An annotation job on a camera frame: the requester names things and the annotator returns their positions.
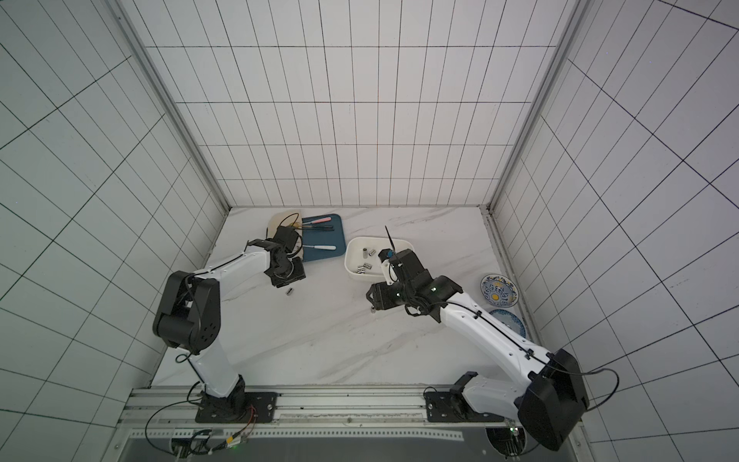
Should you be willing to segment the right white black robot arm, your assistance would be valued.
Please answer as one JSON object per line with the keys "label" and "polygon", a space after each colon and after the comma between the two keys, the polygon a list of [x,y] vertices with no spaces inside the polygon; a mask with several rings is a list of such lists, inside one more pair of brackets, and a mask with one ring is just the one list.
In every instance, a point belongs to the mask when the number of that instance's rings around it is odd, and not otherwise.
{"label": "right white black robot arm", "polygon": [[456,331],[491,357],[507,382],[474,375],[461,386],[463,401],[477,414],[515,420],[537,443],[559,450],[588,410],[577,360],[566,352],[549,352],[523,338],[483,310],[462,287],[439,276],[415,288],[409,282],[371,285],[366,298],[375,310],[414,308]]}

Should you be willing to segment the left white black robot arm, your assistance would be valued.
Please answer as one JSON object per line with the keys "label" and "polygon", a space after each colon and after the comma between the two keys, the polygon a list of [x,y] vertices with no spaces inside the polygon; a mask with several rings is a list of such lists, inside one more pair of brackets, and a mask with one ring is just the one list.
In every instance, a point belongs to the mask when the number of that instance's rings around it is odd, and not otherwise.
{"label": "left white black robot arm", "polygon": [[265,281],[282,288],[304,278],[298,251],[267,240],[250,241],[242,252],[204,269],[172,273],[165,282],[153,333],[167,347],[186,354],[208,398],[235,398],[244,381],[219,340],[221,302]]}

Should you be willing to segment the white plastic storage box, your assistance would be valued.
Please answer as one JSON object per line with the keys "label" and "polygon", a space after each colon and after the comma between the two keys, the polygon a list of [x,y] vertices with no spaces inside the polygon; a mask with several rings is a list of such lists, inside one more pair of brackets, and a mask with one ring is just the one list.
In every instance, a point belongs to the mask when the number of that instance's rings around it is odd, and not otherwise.
{"label": "white plastic storage box", "polygon": [[380,237],[356,237],[346,246],[344,267],[351,279],[369,283],[386,282],[389,280],[389,265],[382,263],[379,253],[381,250],[402,251],[413,250],[413,246],[406,240],[395,240]]}

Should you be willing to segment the teal plastic tray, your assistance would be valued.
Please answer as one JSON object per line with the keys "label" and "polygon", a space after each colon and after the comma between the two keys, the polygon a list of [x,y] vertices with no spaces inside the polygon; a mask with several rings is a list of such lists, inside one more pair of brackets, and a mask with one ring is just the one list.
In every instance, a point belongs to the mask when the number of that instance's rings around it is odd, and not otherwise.
{"label": "teal plastic tray", "polygon": [[346,253],[346,237],[344,236],[344,227],[342,218],[337,214],[329,214],[323,216],[306,217],[302,221],[310,221],[310,219],[318,219],[322,217],[331,217],[330,223],[325,225],[333,225],[334,230],[331,232],[318,232],[318,231],[302,231],[302,239],[304,244],[332,244],[336,246],[336,251],[323,251],[315,250],[310,248],[304,248],[302,250],[302,259],[304,262],[316,262],[319,260],[326,260],[336,257],[344,256]]}

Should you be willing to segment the blue patterned plate upper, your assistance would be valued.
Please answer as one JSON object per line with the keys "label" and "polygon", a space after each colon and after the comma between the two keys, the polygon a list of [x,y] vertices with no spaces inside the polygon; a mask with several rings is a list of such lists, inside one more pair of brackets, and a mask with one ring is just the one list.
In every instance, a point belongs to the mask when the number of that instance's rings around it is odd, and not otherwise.
{"label": "blue patterned plate upper", "polygon": [[517,286],[504,275],[485,275],[480,281],[483,298],[492,306],[508,309],[519,301]]}

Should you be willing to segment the blue patterned plate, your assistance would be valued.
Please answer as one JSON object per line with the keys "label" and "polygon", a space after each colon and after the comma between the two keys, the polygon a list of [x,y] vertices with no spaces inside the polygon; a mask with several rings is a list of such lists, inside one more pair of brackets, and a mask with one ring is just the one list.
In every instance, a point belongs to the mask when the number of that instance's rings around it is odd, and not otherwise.
{"label": "blue patterned plate", "polygon": [[519,301],[517,286],[504,275],[485,275],[480,281],[483,298],[492,306],[508,309]]}
{"label": "blue patterned plate", "polygon": [[498,321],[504,323],[509,329],[517,333],[519,336],[527,338],[527,329],[525,328],[525,324],[513,312],[505,309],[495,309],[492,310],[490,314]]}

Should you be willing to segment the blue patterned plate lower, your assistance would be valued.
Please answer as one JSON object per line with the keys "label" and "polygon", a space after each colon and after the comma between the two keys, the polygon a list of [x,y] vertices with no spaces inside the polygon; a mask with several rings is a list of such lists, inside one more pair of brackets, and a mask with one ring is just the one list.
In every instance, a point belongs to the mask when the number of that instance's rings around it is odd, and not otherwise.
{"label": "blue patterned plate lower", "polygon": [[525,328],[525,324],[513,312],[505,309],[495,309],[492,310],[490,314],[498,321],[504,323],[509,329],[517,333],[519,336],[527,338],[527,329]]}

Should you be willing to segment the black handled spoon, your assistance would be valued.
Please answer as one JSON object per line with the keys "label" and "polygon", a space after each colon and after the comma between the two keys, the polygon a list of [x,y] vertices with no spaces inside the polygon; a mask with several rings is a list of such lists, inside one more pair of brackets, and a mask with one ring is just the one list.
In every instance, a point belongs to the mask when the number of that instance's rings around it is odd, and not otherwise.
{"label": "black handled spoon", "polygon": [[299,227],[299,229],[302,231],[331,232],[334,230],[334,226],[319,223],[319,224],[302,225]]}

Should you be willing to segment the pink handled spoon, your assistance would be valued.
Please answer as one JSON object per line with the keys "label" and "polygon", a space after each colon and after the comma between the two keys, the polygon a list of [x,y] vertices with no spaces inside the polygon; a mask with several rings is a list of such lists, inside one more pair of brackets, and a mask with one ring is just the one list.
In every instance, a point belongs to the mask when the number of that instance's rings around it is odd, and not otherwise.
{"label": "pink handled spoon", "polygon": [[330,223],[332,221],[331,217],[322,217],[318,219],[310,219],[310,221],[302,221],[303,226],[312,226],[312,225],[322,225],[325,223]]}

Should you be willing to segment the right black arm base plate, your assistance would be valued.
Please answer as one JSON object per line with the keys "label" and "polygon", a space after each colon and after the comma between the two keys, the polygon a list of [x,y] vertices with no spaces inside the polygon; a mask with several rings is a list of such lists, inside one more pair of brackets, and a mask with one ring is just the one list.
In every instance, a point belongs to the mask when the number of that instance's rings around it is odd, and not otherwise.
{"label": "right black arm base plate", "polygon": [[504,417],[491,413],[478,413],[460,394],[426,389],[423,392],[426,419],[435,424],[503,423]]}

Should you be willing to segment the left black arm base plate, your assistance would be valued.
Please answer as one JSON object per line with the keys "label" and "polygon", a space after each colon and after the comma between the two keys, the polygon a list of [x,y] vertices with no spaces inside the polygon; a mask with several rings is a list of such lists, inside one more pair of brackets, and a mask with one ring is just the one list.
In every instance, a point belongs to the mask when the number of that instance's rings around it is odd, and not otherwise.
{"label": "left black arm base plate", "polygon": [[274,419],[278,395],[273,392],[236,390],[227,398],[205,395],[196,413],[198,424],[269,424]]}

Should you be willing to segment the aluminium mounting rail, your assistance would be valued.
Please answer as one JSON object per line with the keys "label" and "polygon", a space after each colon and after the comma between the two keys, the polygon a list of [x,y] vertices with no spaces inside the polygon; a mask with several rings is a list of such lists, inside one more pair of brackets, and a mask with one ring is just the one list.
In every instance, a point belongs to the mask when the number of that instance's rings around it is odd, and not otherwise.
{"label": "aluminium mounting rail", "polygon": [[[429,423],[423,392],[445,386],[248,386],[246,392],[273,392],[278,395],[271,423],[247,422],[252,429],[434,429],[435,427],[508,427],[521,424],[504,418],[503,423]],[[119,418],[119,426],[148,429],[165,436],[184,429],[241,429],[242,423],[196,423],[201,404],[201,387],[162,386],[131,393]]]}

